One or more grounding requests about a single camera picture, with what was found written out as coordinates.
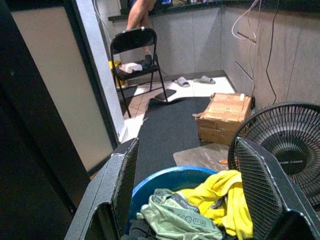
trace floor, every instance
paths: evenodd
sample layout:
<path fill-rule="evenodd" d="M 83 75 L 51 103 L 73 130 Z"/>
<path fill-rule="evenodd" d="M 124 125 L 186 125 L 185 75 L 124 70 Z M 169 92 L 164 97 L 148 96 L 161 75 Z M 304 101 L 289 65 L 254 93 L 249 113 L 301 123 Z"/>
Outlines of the floor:
<path fill-rule="evenodd" d="M 176 90 L 176 93 L 170 96 L 168 98 L 168 101 L 170 102 L 174 99 L 183 97 L 209 97 L 214 93 L 234 93 L 232 86 L 225 77 L 215 77 L 213 79 L 215 80 L 215 84 L 205 84 L 188 80 L 190 84 L 189 87 L 181 87 L 174 82 L 165 82 L 166 89 Z M 135 91 L 135 95 L 147 92 L 149 90 L 149 87 L 149 84 L 139 86 Z M 152 85 L 152 88 L 159 87 L 161 87 L 161 83 L 159 82 Z M 159 93 L 162 93 L 162 91 L 163 90 L 161 88 L 140 96 L 133 97 L 129 105 L 131 118 L 129 118 L 127 112 L 123 116 L 124 123 L 128 129 L 128 134 L 123 138 L 122 142 L 125 142 L 132 138 L 136 138 L 138 136 L 140 127 L 144 122 L 144 116 L 149 100 L 154 98 Z"/>

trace electric fan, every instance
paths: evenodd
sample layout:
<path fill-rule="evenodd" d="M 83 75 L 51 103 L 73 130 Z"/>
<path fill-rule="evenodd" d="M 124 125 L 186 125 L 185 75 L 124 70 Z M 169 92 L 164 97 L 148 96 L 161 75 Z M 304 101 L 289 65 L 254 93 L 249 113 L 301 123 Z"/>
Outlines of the electric fan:
<path fill-rule="evenodd" d="M 233 136 L 229 169 L 240 169 L 237 137 L 246 138 L 274 155 L 313 208 L 320 210 L 320 106 L 291 102 L 257 112 Z"/>

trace blue bucket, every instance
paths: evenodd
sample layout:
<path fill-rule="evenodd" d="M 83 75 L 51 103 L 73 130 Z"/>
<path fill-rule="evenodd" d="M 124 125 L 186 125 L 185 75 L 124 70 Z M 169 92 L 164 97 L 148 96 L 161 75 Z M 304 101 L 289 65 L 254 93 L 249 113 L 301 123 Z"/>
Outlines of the blue bucket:
<path fill-rule="evenodd" d="M 125 233 L 129 234 L 130 220 L 135 219 L 141 206 L 149 202 L 149 197 L 155 189 L 170 189 L 174 192 L 193 189 L 216 173 L 205 167 L 174 166 L 148 176 L 133 189 Z"/>

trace person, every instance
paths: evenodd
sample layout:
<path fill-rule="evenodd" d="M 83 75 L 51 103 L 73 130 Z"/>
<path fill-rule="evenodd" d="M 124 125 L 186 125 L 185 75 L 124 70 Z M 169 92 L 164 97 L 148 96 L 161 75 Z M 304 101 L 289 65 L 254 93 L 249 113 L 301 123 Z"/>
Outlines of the person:
<path fill-rule="evenodd" d="M 130 9 L 128 16 L 127 30 L 137 27 L 149 28 L 149 14 L 154 13 L 162 4 L 162 0 L 128 0 Z M 152 54 L 148 46 L 144 47 L 145 56 L 142 63 L 143 69 L 152 64 Z"/>

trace floor mat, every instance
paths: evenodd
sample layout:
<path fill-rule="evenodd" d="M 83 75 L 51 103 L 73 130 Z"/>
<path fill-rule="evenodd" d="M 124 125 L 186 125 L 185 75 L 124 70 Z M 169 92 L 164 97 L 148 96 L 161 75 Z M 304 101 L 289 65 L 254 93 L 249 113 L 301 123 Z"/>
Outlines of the floor mat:
<path fill-rule="evenodd" d="M 128 99 L 126 100 L 126 102 L 128 103 L 128 105 L 130 105 L 131 100 L 132 100 L 132 96 L 135 95 L 136 90 L 137 90 L 137 86 L 132 87 L 132 88 L 128 88 L 128 89 L 126 89 L 126 90 L 123 91 L 124 96 L 125 96 L 126 98 L 128 98 Z M 119 98 L 119 102 L 120 102 L 121 111 L 122 111 L 122 114 L 124 115 L 124 114 L 126 113 L 126 111 L 127 111 L 127 108 L 126 108 L 126 105 L 125 105 L 124 100 L 123 100 L 123 98 L 122 98 L 121 92 L 118 91 L 117 94 L 118 94 L 118 98 Z"/>
<path fill-rule="evenodd" d="M 140 128 L 134 185 L 149 175 L 176 166 L 173 154 L 207 143 L 198 138 L 192 114 L 203 112 L 209 97 L 184 97 L 171 102 L 152 98 Z"/>
<path fill-rule="evenodd" d="M 227 145 L 211 143 L 176 152 L 173 154 L 173 158 L 177 166 L 201 166 L 219 172 L 228 170 L 227 164 L 219 163 L 220 160 L 228 159 L 228 149 Z"/>

